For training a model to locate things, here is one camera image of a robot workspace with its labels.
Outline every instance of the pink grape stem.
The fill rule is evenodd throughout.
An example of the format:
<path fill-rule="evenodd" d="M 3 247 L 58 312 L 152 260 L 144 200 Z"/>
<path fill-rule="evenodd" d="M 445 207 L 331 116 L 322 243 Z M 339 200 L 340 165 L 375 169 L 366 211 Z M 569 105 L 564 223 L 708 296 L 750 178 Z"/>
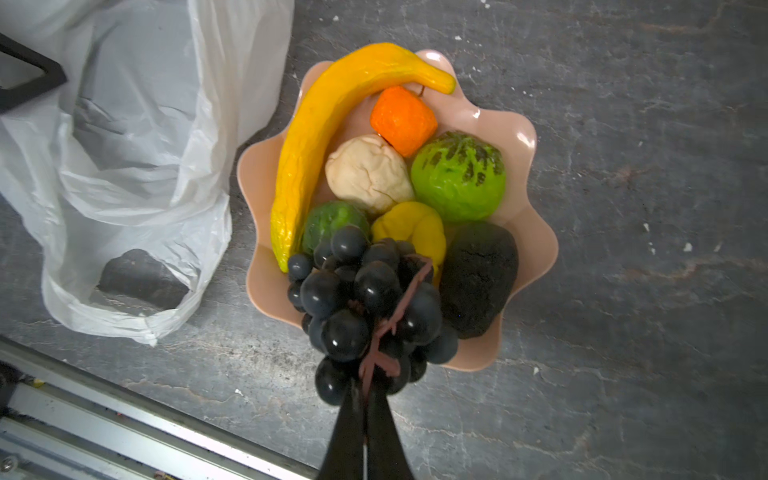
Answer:
<path fill-rule="evenodd" d="M 411 279 L 411 283 L 409 283 L 406 292 L 397 303 L 395 312 L 392 316 L 383 321 L 380 320 L 379 325 L 373 332 L 371 347 L 368 349 L 368 354 L 362 359 L 358 370 L 358 376 L 362 380 L 362 397 L 366 402 L 368 402 L 368 392 L 371 389 L 371 381 L 373 381 L 373 371 L 377 366 L 384 370 L 384 373 L 388 377 L 397 377 L 400 375 L 400 362 L 385 353 L 380 352 L 379 341 L 387 332 L 392 332 L 392 335 L 397 332 L 397 322 L 402 320 L 406 313 L 406 308 L 408 308 L 408 305 L 411 303 L 411 300 L 416 293 L 416 289 L 421 282 L 424 281 L 427 275 L 429 275 L 429 271 L 432 269 L 432 259 L 429 257 L 424 257 L 415 253 L 407 255 L 407 257 L 419 258 L 424 262 L 424 265 Z"/>

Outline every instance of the grape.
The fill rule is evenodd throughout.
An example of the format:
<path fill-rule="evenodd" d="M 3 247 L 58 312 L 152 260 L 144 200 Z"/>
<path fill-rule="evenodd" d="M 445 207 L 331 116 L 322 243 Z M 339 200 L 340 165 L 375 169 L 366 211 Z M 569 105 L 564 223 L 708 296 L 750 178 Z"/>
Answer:
<path fill-rule="evenodd" d="M 354 225 L 339 228 L 331 239 L 333 255 L 344 263 L 359 260 L 367 248 L 368 238 Z"/>
<path fill-rule="evenodd" d="M 301 303 L 311 316 L 327 318 L 344 306 L 341 296 L 341 279 L 327 270 L 309 275 L 301 284 Z"/>
<path fill-rule="evenodd" d="M 375 243 L 362 255 L 361 263 L 367 265 L 376 260 L 386 263 L 393 271 L 397 271 L 400 255 L 397 254 L 396 250 L 389 248 L 384 243 Z"/>
<path fill-rule="evenodd" d="M 328 270 L 333 272 L 335 269 L 339 268 L 341 266 L 341 262 L 339 262 L 339 259 L 331 255 L 330 257 L 326 258 L 326 261 L 323 262 L 323 270 Z"/>
<path fill-rule="evenodd" d="M 323 345 L 321 335 L 323 333 L 323 325 L 325 322 L 326 320 L 323 318 L 318 316 L 313 317 L 309 328 L 306 329 L 310 336 L 310 343 L 313 347 L 315 347 L 315 349 L 317 349 L 318 352 L 322 353 L 323 355 L 326 354 L 326 347 Z"/>
<path fill-rule="evenodd" d="M 427 362 L 440 365 L 450 362 L 458 352 L 458 336 L 449 326 L 442 327 L 440 335 L 429 344 L 418 348 Z"/>
<path fill-rule="evenodd" d="M 382 238 L 381 240 L 377 241 L 376 244 L 378 245 L 384 245 L 385 247 L 389 248 L 393 252 L 397 252 L 397 242 L 395 242 L 395 239 L 387 237 Z"/>
<path fill-rule="evenodd" d="M 288 259 L 288 278 L 292 282 L 304 280 L 312 273 L 313 258 L 306 253 L 296 253 Z"/>
<path fill-rule="evenodd" d="M 323 263 L 326 258 L 331 256 L 331 241 L 323 239 L 315 248 L 315 266 L 317 268 L 323 268 Z"/>
<path fill-rule="evenodd" d="M 320 361 L 315 371 L 317 395 L 329 405 L 339 406 L 344 400 L 346 387 L 351 377 L 349 372 L 337 362 L 326 357 Z"/>
<path fill-rule="evenodd" d="M 373 315 L 368 310 L 365 310 L 363 312 L 362 317 L 366 319 L 366 323 L 368 324 L 368 328 L 370 329 L 371 333 L 376 331 L 376 322 L 379 319 L 376 315 Z"/>
<path fill-rule="evenodd" d="M 402 357 L 403 354 L 402 340 L 391 333 L 386 333 L 379 340 L 379 351 L 391 356 L 393 359 L 398 359 Z"/>
<path fill-rule="evenodd" d="M 301 329 L 304 330 L 304 333 L 307 335 L 310 334 L 310 323 L 312 322 L 312 316 L 308 313 L 304 314 L 304 317 L 301 319 Z"/>
<path fill-rule="evenodd" d="M 397 336 L 406 342 L 426 345 L 440 334 L 440 294 L 431 283 L 420 283 L 397 324 Z"/>
<path fill-rule="evenodd" d="M 403 355 L 410 355 L 413 353 L 413 351 L 416 350 L 416 345 L 410 343 L 410 342 L 403 342 L 402 343 L 402 354 Z"/>
<path fill-rule="evenodd" d="M 371 331 L 365 319 L 344 309 L 326 321 L 320 337 L 329 357 L 337 362 L 350 362 L 365 352 Z"/>
<path fill-rule="evenodd" d="M 355 275 L 357 275 L 357 270 L 358 267 L 355 265 L 344 265 L 333 271 L 341 279 L 342 295 L 347 299 L 354 297 Z"/>
<path fill-rule="evenodd" d="M 355 276 L 355 298 L 372 315 L 392 315 L 401 296 L 402 289 L 397 275 L 386 263 L 374 260 L 358 270 Z"/>
<path fill-rule="evenodd" d="M 411 383 L 416 383 L 422 379 L 427 372 L 427 359 L 421 350 L 415 351 L 411 355 L 411 377 L 408 379 Z"/>
<path fill-rule="evenodd" d="M 416 248 L 413 246 L 413 243 L 405 240 L 397 240 L 397 251 L 401 256 L 410 255 L 411 253 L 416 253 Z"/>
<path fill-rule="evenodd" d="M 301 280 L 297 280 L 288 286 L 288 301 L 295 307 L 303 306 L 301 303 L 301 283 Z"/>
<path fill-rule="evenodd" d="M 400 375 L 397 377 L 389 377 L 379 368 L 376 368 L 373 373 L 374 381 L 383 382 L 387 386 L 387 395 L 395 395 L 402 390 L 408 384 L 408 379 L 411 377 L 411 360 L 404 356 L 397 361 L 400 362 Z"/>
<path fill-rule="evenodd" d="M 411 280 L 413 280 L 413 277 L 422 269 L 424 263 L 424 260 L 418 257 L 400 257 L 397 277 L 400 279 L 400 285 L 402 285 L 403 289 L 408 288 L 408 285 L 411 284 Z M 424 277 L 424 283 L 432 283 L 434 275 L 435 269 L 433 267 L 429 273 L 427 273 L 427 276 Z"/>

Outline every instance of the gray stone floor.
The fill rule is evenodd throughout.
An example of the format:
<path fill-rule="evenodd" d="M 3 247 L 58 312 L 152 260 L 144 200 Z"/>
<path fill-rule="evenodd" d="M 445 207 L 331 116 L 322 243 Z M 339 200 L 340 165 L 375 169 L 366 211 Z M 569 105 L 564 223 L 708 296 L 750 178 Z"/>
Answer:
<path fill-rule="evenodd" d="M 311 65 L 374 41 L 445 52 L 470 100 L 539 135 L 529 194 L 558 263 L 507 308 L 493 366 L 431 368 L 392 397 L 418 478 L 768 478 L 766 25 L 764 0 L 298 1 L 254 140 L 285 126 Z M 251 306 L 234 180 L 231 208 L 200 310 L 149 348 L 57 325 L 40 250 L 0 202 L 2 332 L 318 466 L 336 414 L 319 357 Z"/>

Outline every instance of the metal rail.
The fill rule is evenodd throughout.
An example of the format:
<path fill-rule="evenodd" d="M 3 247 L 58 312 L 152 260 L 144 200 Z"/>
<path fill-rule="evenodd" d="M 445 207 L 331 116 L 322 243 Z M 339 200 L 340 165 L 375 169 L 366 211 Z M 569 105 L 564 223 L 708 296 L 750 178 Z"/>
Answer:
<path fill-rule="evenodd" d="M 316 476 L 307 465 L 1 337 L 0 363 L 27 379 L 15 385 L 0 420 L 0 451 L 10 459 L 4 472 L 0 458 L 2 480 L 54 478 L 46 472 L 77 480 Z M 34 475 L 18 477 L 21 469 Z"/>

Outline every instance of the white plastic bag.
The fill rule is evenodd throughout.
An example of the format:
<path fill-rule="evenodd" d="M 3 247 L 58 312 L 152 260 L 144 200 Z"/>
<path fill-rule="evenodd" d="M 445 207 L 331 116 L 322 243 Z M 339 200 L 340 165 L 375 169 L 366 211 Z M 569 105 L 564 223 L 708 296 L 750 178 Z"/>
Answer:
<path fill-rule="evenodd" d="M 42 245 L 42 292 L 68 328 L 154 345 L 181 326 L 231 234 L 237 146 L 277 104 L 293 0 L 0 0 L 0 31 L 68 83 L 0 115 L 0 193 Z M 133 249 L 189 292 L 133 316 L 90 302 Z"/>

